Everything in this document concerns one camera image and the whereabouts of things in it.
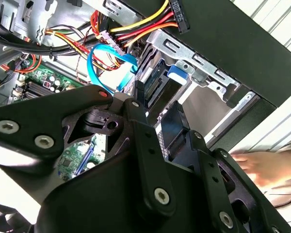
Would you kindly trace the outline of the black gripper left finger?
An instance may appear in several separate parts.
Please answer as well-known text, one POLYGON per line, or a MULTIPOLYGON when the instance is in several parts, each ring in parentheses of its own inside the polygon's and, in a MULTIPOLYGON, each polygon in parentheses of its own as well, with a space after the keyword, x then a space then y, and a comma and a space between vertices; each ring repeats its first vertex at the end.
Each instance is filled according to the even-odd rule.
POLYGON ((98 85, 0 107, 0 166, 32 175, 51 173, 65 148, 108 136, 106 157, 133 159, 133 196, 143 214, 171 216, 176 201, 155 129, 142 103, 123 102, 98 85))

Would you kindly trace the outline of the person's bare hand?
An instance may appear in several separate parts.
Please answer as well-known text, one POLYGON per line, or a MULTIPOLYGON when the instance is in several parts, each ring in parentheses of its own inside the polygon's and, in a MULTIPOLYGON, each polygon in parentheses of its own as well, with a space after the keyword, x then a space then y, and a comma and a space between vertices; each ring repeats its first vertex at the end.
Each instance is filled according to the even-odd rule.
POLYGON ((258 151, 232 157, 259 188, 272 188, 291 179, 291 150, 258 151))

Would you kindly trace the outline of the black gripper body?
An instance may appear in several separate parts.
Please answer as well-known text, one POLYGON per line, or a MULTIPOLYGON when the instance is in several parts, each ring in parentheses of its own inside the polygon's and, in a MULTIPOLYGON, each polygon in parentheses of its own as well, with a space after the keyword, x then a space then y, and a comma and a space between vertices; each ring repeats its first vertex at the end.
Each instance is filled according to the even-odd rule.
POLYGON ((51 192, 40 209, 38 233, 217 233, 196 165, 165 163, 176 198, 171 217, 142 217, 141 182, 128 153, 51 192))

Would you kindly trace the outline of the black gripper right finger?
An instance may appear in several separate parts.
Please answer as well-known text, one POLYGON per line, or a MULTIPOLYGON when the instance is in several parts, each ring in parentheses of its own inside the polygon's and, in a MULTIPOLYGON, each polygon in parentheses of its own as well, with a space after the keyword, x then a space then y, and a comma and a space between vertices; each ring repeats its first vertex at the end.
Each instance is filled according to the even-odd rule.
POLYGON ((191 130, 182 105, 173 102, 163 116, 162 136, 169 161, 192 172, 180 182, 181 196, 192 208, 195 223, 185 232, 291 233, 291 226, 223 149, 209 150, 200 133, 191 130))

